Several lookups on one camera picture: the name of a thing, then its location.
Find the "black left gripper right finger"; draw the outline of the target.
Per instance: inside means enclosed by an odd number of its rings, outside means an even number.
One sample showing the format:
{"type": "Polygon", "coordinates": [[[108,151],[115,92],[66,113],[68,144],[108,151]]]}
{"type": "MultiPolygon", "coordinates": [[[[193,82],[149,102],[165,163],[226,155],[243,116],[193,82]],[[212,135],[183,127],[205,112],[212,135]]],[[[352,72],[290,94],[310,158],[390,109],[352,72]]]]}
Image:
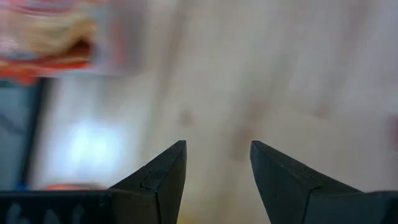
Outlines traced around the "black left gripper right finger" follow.
{"type": "Polygon", "coordinates": [[[272,224],[304,224],[312,195],[355,194],[359,190],[332,179],[261,141],[252,141],[254,179],[272,224]]]}

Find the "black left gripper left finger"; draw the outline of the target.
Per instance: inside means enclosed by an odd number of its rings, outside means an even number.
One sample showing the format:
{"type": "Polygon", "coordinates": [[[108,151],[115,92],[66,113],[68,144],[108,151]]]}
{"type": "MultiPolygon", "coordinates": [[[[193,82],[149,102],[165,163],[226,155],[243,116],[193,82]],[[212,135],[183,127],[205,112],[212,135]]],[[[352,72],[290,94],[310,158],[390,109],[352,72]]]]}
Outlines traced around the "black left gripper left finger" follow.
{"type": "Polygon", "coordinates": [[[115,224],[177,224],[186,168],[187,143],[179,140],[114,184],[115,224]]]}

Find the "clear plastic bin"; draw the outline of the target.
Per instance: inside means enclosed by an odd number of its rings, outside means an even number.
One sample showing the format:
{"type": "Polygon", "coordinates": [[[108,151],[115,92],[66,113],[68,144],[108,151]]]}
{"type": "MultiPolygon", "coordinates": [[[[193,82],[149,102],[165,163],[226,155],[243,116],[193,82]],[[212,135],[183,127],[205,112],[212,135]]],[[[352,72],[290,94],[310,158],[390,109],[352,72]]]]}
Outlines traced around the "clear plastic bin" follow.
{"type": "Polygon", "coordinates": [[[106,0],[105,8],[97,14],[99,28],[92,65],[42,77],[117,75],[137,68],[146,9],[146,0],[106,0]]]}

